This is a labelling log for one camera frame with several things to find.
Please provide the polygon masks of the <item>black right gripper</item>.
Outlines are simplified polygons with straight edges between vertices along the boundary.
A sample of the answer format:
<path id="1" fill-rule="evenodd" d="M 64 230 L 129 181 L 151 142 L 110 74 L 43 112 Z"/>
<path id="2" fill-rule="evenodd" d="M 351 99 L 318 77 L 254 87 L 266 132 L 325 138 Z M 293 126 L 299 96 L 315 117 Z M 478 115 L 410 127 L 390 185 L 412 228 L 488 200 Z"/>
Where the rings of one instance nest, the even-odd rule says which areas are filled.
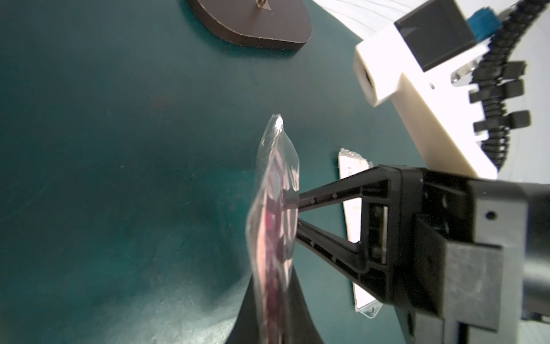
<path id="1" fill-rule="evenodd" d="M 547 185 L 377 167 L 360 194 L 360 282 L 409 343 L 515 343 L 549 314 Z"/>

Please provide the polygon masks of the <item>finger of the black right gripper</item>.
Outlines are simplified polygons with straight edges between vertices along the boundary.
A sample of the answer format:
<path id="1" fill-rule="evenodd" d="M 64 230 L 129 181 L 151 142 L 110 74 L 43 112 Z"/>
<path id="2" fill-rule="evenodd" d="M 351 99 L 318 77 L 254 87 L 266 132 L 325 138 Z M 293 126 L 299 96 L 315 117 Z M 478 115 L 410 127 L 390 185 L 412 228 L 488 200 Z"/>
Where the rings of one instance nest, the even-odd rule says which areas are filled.
<path id="1" fill-rule="evenodd" d="M 361 243 L 350 242 L 301 219 L 297 222 L 296 240 L 352 282 L 358 283 L 365 272 Z"/>
<path id="2" fill-rule="evenodd" d="M 391 167 L 375 168 L 356 173 L 310 191 L 300 193 L 297 200 L 283 201 L 284 210 L 307 212 L 352 199 L 361 199 L 367 204 L 391 208 Z"/>

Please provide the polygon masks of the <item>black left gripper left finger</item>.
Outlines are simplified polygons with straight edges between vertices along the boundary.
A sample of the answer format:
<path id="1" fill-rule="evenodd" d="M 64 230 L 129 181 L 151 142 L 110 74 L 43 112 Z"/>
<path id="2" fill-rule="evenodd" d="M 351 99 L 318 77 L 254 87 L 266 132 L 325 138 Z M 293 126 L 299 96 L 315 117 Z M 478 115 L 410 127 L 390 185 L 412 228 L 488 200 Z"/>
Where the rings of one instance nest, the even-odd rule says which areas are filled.
<path id="1" fill-rule="evenodd" d="M 243 302 L 233 329 L 225 344 L 257 344 L 258 322 L 253 278 L 249 280 Z"/>

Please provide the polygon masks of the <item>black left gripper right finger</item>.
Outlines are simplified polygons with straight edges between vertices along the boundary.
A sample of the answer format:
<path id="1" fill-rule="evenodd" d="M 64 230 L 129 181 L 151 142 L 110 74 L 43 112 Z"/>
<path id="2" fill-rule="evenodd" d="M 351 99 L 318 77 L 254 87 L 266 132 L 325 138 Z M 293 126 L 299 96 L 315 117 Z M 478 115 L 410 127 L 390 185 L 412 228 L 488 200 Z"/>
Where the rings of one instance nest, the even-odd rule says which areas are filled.
<path id="1" fill-rule="evenodd" d="M 323 344 L 309 313 L 295 268 L 292 269 L 287 290 L 287 307 L 285 343 Z"/>

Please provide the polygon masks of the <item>pink ruler set plastic bag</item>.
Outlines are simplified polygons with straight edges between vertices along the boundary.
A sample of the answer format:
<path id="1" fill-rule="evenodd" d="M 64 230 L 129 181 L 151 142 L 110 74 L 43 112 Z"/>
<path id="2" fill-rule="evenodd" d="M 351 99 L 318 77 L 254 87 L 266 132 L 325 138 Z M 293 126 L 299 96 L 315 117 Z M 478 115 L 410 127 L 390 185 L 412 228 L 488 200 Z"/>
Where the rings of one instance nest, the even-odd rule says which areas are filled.
<path id="1" fill-rule="evenodd" d="M 289 338 L 289 285 L 299 213 L 299 157 L 273 115 L 256 156 L 254 200 L 246 219 L 246 242 L 260 343 Z"/>

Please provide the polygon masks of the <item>brown metal hook stand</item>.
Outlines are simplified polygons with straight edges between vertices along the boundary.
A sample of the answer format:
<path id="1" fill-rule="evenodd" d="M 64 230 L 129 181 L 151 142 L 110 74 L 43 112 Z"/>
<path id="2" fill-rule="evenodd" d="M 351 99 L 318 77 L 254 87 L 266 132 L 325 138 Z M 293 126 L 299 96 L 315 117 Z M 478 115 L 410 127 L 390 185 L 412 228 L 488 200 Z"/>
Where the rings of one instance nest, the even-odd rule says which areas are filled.
<path id="1" fill-rule="evenodd" d="M 295 51 L 312 36 L 303 1 L 195 0 L 187 4 L 212 34 L 238 46 Z"/>

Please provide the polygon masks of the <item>pink flat package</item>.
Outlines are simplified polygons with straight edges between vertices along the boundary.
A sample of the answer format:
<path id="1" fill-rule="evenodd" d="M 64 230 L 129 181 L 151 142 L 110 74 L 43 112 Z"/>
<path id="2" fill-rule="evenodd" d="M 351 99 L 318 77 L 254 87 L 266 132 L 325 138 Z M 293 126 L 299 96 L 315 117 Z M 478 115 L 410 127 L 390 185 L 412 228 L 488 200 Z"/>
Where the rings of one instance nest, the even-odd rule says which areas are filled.
<path id="1" fill-rule="evenodd" d="M 364 159 L 359 153 L 345 148 L 340 149 L 337 160 L 340 179 L 346 179 L 373 167 L 372 162 Z M 350 242 L 357 243 L 360 240 L 361 233 L 362 202 L 360 199 L 352 199 L 343 202 L 342 206 L 345 215 L 347 239 Z M 366 318 L 375 318 L 382 308 L 382 303 L 355 282 L 352 283 L 352 290 L 355 311 Z"/>

